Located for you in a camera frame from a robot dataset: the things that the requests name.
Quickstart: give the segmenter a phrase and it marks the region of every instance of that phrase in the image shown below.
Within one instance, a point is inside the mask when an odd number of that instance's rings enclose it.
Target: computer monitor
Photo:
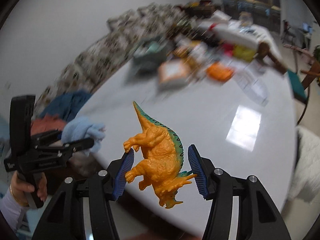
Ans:
[[[309,32],[309,25],[307,23],[302,23],[302,29],[305,31],[305,32]]]

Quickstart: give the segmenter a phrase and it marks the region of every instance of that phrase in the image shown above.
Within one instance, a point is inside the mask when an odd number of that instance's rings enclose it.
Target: floral patterned fabric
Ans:
[[[35,105],[34,116],[38,117],[54,98],[64,93],[96,91],[129,61],[141,38],[165,35],[184,16],[184,12],[171,4],[151,3],[110,18],[107,22],[112,32],[80,53],[54,84],[45,89]]]

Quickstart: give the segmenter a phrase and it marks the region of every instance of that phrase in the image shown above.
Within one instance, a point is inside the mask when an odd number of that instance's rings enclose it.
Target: teal cushion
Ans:
[[[307,96],[304,92],[304,87],[302,86],[298,75],[290,70],[288,70],[288,75],[290,78],[293,93],[295,94],[295,96],[297,95],[299,97],[297,99],[307,100]]]

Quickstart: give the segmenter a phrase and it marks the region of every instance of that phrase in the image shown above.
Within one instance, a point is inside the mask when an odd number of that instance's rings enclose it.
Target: person's arm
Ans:
[[[42,174],[42,178],[38,184],[37,195],[42,200],[47,199],[47,179]],[[23,216],[28,210],[28,201],[24,192],[34,192],[34,187],[18,178],[17,172],[14,173],[4,198],[0,201],[0,211],[7,221],[10,228],[16,232],[21,226]]]

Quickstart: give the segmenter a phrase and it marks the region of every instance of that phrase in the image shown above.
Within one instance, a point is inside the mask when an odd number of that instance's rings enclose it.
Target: green dinosaur back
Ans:
[[[170,134],[170,138],[174,143],[174,148],[177,152],[178,160],[180,161],[181,167],[182,167],[183,166],[183,146],[178,135],[174,131],[172,131],[169,127],[165,126],[164,124],[158,122],[157,120],[147,115],[135,101],[133,102],[133,105],[139,111],[141,116],[145,117],[149,122],[155,124],[156,126],[162,126],[168,130]]]

